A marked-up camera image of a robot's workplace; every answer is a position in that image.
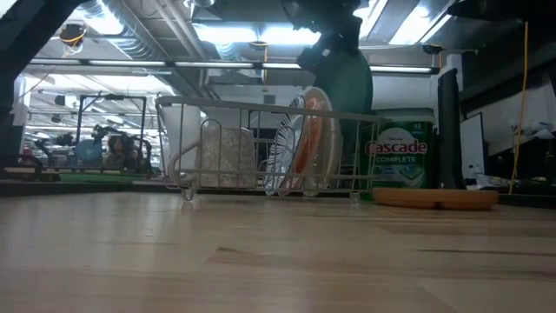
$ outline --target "orange tray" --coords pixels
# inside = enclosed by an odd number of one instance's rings
[[[378,204],[415,209],[490,210],[498,192],[486,190],[421,190],[375,188]]]

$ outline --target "cord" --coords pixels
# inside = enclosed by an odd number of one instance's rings
[[[77,37],[75,37],[75,38],[71,38],[71,39],[62,39],[62,38],[60,38],[60,40],[63,41],[63,42],[65,42],[65,43],[73,43],[73,45],[75,46],[75,45],[77,44],[77,43],[75,43],[75,42],[77,42],[77,41],[79,41],[80,39],[82,39],[83,37],[85,37],[85,34],[87,34],[87,30],[88,30],[88,29],[84,29],[84,30],[83,30],[83,34],[81,34],[81,35],[79,35],[79,36],[77,36]]]
[[[264,62],[265,63],[268,62],[268,45],[266,45],[264,47]],[[264,71],[264,85],[265,86],[267,85],[267,76],[268,76],[268,71],[265,70]]]
[[[513,173],[510,182],[510,195],[513,193],[513,183],[518,173],[518,160],[520,159],[521,130],[523,127],[523,116],[525,114],[526,92],[527,92],[527,72],[529,70],[529,22],[525,22],[525,38],[524,38],[524,69],[523,69],[523,90],[521,92],[521,112],[520,124],[518,126],[518,142],[515,148],[515,158],[513,160]]]
[[[73,45],[69,48],[70,51],[67,51],[66,49],[64,49],[64,53],[63,53],[63,55],[62,55],[62,58],[66,58],[66,57],[69,56],[69,55],[72,55],[72,56],[73,56],[73,55],[75,55],[75,54],[81,52],[80,50],[75,51],[75,50],[73,50],[73,49],[76,47],[77,43],[79,43],[79,40],[80,40],[81,38],[83,38],[83,36],[85,36],[85,33],[86,33],[86,32],[87,32],[87,30],[85,30],[84,33],[81,34],[80,36],[75,37],[75,38],[70,39],[70,40],[67,41],[67,42],[69,42],[69,43],[73,43]],[[54,66],[52,67],[52,69],[50,69],[48,72],[46,72],[46,74],[43,76],[43,78],[39,79],[39,81],[38,81],[37,83],[35,83],[35,85],[33,85],[33,87],[31,87],[29,90],[25,91],[21,96],[19,96],[19,97],[17,98],[17,100],[19,100],[19,99],[21,99],[21,98],[27,96],[27,94],[29,94],[29,93],[30,93],[31,91],[33,91],[36,87],[38,87],[38,85],[41,84],[41,83],[46,79],[46,77],[48,77],[50,74],[52,74],[52,72],[53,72],[57,67],[58,67],[58,65],[54,65]]]

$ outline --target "wooden countertop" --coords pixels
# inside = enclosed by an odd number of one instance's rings
[[[4,312],[554,312],[556,210],[3,198]]]

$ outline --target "green mat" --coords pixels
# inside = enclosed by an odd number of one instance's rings
[[[144,174],[64,173],[60,180],[65,183],[133,183],[146,180]]]

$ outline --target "fluorescent light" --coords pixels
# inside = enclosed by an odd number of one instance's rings
[[[381,17],[382,11],[386,7],[387,3],[388,0],[370,0],[368,2],[368,8],[358,9],[354,12],[356,17],[363,19],[359,39],[368,37],[371,30],[373,30],[374,25],[379,20],[379,17]]]
[[[209,43],[251,43],[258,39],[255,31],[247,27],[207,26],[199,23],[193,26],[199,39]]]
[[[98,8],[95,14],[90,14],[86,10],[77,8],[83,16],[85,23],[101,35],[119,35],[123,32],[124,26],[112,13],[102,0],[96,0]]]
[[[91,106],[89,107],[89,110],[95,110],[96,113],[106,113],[105,110],[103,110],[103,109],[101,109],[101,108],[97,108],[96,106],[93,106],[93,105],[91,105]]]
[[[69,127],[69,126],[25,126],[26,129],[29,130],[76,130],[76,127]],[[130,135],[139,135],[141,134],[141,129],[129,129],[129,128],[121,128],[119,129],[121,131],[125,131],[126,133],[130,134]],[[91,132],[93,131],[92,127],[82,127],[81,128],[81,132]],[[144,135],[149,135],[149,136],[158,136],[158,130],[144,130],[143,132]]]
[[[120,117],[117,117],[117,116],[108,116],[108,117],[106,117],[106,120],[114,122],[114,123],[123,124],[123,120]]]
[[[371,66],[371,70],[383,73],[416,73],[428,74],[431,68],[407,67],[407,66]]]
[[[390,44],[414,44],[431,28],[431,18],[427,8],[416,7],[400,26]]]
[[[176,62],[175,66],[202,69],[253,69],[254,67],[252,63],[246,62]]]
[[[296,63],[263,63],[262,68],[269,70],[299,70],[301,67]]]
[[[268,44],[304,44],[313,45],[321,33],[314,33],[311,30],[293,30],[291,27],[268,27],[262,32],[261,41]]]
[[[25,126],[25,128],[29,130],[75,130],[76,129],[76,127],[68,127],[68,126],[33,126],[33,125]],[[91,127],[82,127],[81,130],[83,129],[93,130]]]
[[[446,14],[431,30],[427,32],[427,34],[425,34],[425,36],[420,41],[422,43],[427,42],[432,36],[434,36],[434,34],[436,34],[442,28],[442,26],[444,26],[445,23],[447,23],[450,20],[450,18],[452,18],[452,16]]]
[[[91,65],[99,66],[129,66],[129,67],[164,67],[163,61],[134,61],[134,60],[90,60]]]
[[[40,64],[40,65],[79,65],[79,60],[70,59],[48,59],[48,58],[34,58],[29,62],[29,64]]]
[[[50,138],[50,136],[48,136],[48,135],[46,135],[45,133],[42,133],[42,132],[38,132],[38,133],[36,134],[36,136],[37,136],[37,137],[44,138],[44,139]]]

